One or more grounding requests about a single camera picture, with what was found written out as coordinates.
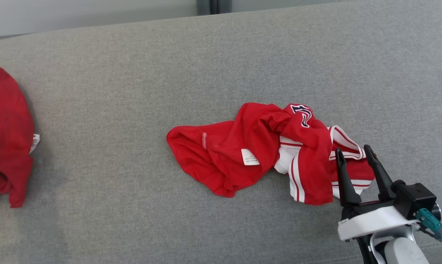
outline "robotic arm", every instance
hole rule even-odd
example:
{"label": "robotic arm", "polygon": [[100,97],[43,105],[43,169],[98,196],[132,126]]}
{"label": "robotic arm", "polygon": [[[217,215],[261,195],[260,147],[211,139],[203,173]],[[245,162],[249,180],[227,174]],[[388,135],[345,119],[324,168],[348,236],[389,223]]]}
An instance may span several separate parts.
{"label": "robotic arm", "polygon": [[[413,234],[418,227],[442,241],[436,196],[421,183],[392,182],[370,146],[365,145],[364,149],[379,188],[378,200],[373,202],[361,202],[348,176],[343,153],[340,149],[335,151],[343,207],[338,223],[340,239],[356,240],[365,264],[428,264]],[[380,238],[388,239],[376,244]]]}

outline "care label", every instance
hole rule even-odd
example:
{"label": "care label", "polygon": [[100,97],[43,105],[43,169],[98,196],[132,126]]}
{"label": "care label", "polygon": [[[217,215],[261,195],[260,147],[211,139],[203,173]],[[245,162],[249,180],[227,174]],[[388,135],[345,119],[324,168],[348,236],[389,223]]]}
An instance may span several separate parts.
{"label": "care label", "polygon": [[260,162],[256,159],[256,157],[250,152],[250,150],[243,148],[242,151],[242,157],[244,159],[244,165],[251,166],[251,165],[260,165]]}

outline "gray fabric surface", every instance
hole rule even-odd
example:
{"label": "gray fabric surface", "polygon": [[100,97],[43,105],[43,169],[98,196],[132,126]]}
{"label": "gray fabric surface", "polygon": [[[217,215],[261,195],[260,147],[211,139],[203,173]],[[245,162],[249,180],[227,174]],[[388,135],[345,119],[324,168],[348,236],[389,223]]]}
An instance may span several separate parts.
{"label": "gray fabric surface", "polygon": [[[40,33],[0,41],[0,66],[42,136],[23,208],[0,196],[0,263],[361,263],[337,201],[298,204],[274,172],[216,197],[179,168],[169,129],[245,102],[309,105],[442,207],[442,0]],[[442,264],[442,244],[417,239]]]}

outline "navy and white embroidered logo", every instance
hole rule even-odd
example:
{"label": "navy and white embroidered logo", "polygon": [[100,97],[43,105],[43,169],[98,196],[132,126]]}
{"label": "navy and white embroidered logo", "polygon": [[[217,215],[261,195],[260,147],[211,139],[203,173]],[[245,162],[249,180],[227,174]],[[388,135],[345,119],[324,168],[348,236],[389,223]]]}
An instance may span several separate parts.
{"label": "navy and white embroidered logo", "polygon": [[301,125],[303,127],[310,127],[308,125],[308,120],[312,117],[312,110],[305,106],[305,105],[291,105],[291,109],[293,110],[293,113],[300,112],[303,115],[303,121],[301,122]]}

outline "red garment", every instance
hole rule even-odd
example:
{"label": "red garment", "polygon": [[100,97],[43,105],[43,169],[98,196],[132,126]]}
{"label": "red garment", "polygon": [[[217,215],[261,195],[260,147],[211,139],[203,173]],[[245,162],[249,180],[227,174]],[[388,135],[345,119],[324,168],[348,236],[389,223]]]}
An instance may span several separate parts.
{"label": "red garment", "polygon": [[[301,164],[300,184],[308,194],[302,202],[331,202],[336,181],[336,169],[330,167],[331,133],[305,105],[290,104],[282,110],[273,104],[246,103],[234,121],[175,127],[167,142],[184,172],[215,194],[233,197],[275,165],[280,136],[301,142],[295,162],[296,167]],[[243,157],[245,149],[253,161]]]}
{"label": "red garment", "polygon": [[21,207],[32,169],[33,119],[15,80],[0,68],[0,194]]}

